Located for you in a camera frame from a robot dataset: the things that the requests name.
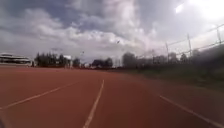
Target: fence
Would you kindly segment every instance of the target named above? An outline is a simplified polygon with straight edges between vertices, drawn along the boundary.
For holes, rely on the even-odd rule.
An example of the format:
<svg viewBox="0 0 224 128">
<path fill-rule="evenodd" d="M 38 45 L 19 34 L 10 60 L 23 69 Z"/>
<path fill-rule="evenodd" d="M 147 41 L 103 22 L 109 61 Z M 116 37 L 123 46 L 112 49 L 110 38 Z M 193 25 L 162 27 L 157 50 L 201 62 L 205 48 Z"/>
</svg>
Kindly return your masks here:
<svg viewBox="0 0 224 128">
<path fill-rule="evenodd" d="M 169 58 L 170 53 L 176 53 L 177 57 L 186 54 L 192 56 L 193 50 L 203 51 L 217 45 L 221 45 L 224 40 L 224 24 L 216 26 L 198 36 L 192 37 L 189 34 L 185 39 L 173 43 L 164 43 L 164 46 L 147 51 L 139 57 L 147 58 L 164 55 Z"/>
</svg>

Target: tree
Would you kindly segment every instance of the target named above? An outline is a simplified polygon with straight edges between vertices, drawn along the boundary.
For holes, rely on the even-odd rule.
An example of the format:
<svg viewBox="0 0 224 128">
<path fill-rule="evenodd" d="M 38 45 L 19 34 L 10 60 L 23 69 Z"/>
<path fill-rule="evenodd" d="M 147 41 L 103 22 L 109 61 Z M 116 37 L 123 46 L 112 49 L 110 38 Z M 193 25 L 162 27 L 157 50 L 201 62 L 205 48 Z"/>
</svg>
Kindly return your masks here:
<svg viewBox="0 0 224 128">
<path fill-rule="evenodd" d="M 107 58 L 105 61 L 104 61 L 104 67 L 105 68 L 111 68 L 113 66 L 113 61 L 111 58 Z"/>
<path fill-rule="evenodd" d="M 180 61 L 181 61 L 182 63 L 186 63 L 186 62 L 187 62 L 187 56 L 186 56 L 186 54 L 182 54 L 182 55 L 181 55 L 181 57 L 180 57 Z"/>
<path fill-rule="evenodd" d="M 167 62 L 167 58 L 163 55 L 154 57 L 154 64 L 164 64 Z"/>
<path fill-rule="evenodd" d="M 35 61 L 40 67 L 56 67 L 57 66 L 57 56 L 55 54 L 37 54 Z"/>
<path fill-rule="evenodd" d="M 122 57 L 123 66 L 126 68 L 136 67 L 136 57 L 133 53 L 127 52 Z"/>
<path fill-rule="evenodd" d="M 79 67 L 80 66 L 80 59 L 79 58 L 75 58 L 73 60 L 73 67 Z"/>
<path fill-rule="evenodd" d="M 171 62 L 171 63 L 177 63 L 178 62 L 177 54 L 175 52 L 171 52 L 169 54 L 169 62 Z"/>
<path fill-rule="evenodd" d="M 192 51 L 192 56 L 193 56 L 193 57 L 198 57 L 199 55 L 200 55 L 199 50 L 194 49 L 194 50 Z"/>
<path fill-rule="evenodd" d="M 65 67 L 67 64 L 67 59 L 61 54 L 58 58 L 58 66 Z"/>
<path fill-rule="evenodd" d="M 103 60 L 96 59 L 93 61 L 92 66 L 98 67 L 98 68 L 103 67 L 103 65 L 104 65 L 103 63 L 104 63 Z"/>
</svg>

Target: grass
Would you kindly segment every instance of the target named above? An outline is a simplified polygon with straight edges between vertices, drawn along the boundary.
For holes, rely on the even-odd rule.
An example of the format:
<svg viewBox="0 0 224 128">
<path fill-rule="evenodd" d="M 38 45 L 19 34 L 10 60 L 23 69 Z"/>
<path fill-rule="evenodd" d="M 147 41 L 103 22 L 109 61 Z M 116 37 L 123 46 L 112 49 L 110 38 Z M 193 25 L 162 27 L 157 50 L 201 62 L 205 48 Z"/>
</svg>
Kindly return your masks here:
<svg viewBox="0 0 224 128">
<path fill-rule="evenodd" d="M 205 69 L 191 66 L 173 67 L 164 70 L 133 69 L 125 72 L 224 92 L 224 68 L 213 70 L 210 73 L 207 73 Z"/>
</svg>

